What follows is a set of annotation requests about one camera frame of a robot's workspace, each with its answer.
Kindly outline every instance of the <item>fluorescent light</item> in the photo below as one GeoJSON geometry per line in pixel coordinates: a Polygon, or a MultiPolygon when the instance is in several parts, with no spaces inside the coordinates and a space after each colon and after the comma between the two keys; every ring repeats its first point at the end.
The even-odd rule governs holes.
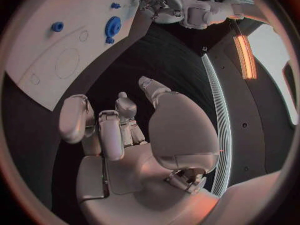
{"type": "Polygon", "coordinates": [[[257,79],[257,70],[248,38],[245,35],[233,36],[237,49],[243,79],[257,79]]]}

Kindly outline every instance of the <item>white panel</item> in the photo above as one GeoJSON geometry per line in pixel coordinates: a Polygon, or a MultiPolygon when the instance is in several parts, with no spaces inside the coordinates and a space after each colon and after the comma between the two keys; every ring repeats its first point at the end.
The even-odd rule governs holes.
{"type": "Polygon", "coordinates": [[[281,92],[291,122],[294,125],[298,124],[298,113],[284,78],[283,69],[290,57],[283,41],[274,32],[273,28],[267,24],[257,28],[248,36],[248,39],[254,56],[264,66],[281,92]]]}
{"type": "Polygon", "coordinates": [[[118,16],[116,44],[128,36],[139,0],[45,0],[30,15],[12,47],[6,71],[32,99],[53,110],[76,77],[113,46],[105,42],[107,21],[118,16]],[[111,8],[119,3],[121,8],[111,8]],[[63,22],[61,32],[51,30],[63,22]]]}

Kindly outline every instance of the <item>white robotic arm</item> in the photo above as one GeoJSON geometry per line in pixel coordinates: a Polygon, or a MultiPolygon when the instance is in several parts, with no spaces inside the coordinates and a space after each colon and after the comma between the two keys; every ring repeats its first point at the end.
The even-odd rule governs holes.
{"type": "Polygon", "coordinates": [[[254,4],[232,0],[141,0],[140,7],[158,24],[179,22],[189,29],[206,29],[209,25],[222,23],[227,18],[237,20],[246,17],[268,23],[254,4]]]}

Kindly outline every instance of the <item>blue knob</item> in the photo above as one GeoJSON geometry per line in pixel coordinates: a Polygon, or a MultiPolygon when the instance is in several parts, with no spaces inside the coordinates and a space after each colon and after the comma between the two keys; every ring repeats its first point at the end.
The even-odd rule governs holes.
{"type": "Polygon", "coordinates": [[[115,40],[112,38],[112,37],[107,37],[106,38],[106,40],[105,40],[105,42],[107,43],[107,44],[113,44],[114,42],[115,42],[115,40]]]}
{"type": "Polygon", "coordinates": [[[121,19],[118,16],[113,16],[111,19],[108,20],[105,26],[105,35],[108,38],[112,38],[121,29],[121,19]]]}
{"type": "Polygon", "coordinates": [[[113,2],[113,3],[110,5],[110,7],[111,7],[112,9],[119,9],[119,8],[121,7],[121,5],[120,5],[119,3],[113,2]]]}
{"type": "Polygon", "coordinates": [[[60,32],[64,28],[64,23],[62,21],[57,21],[52,24],[51,29],[54,32],[60,32]]]}

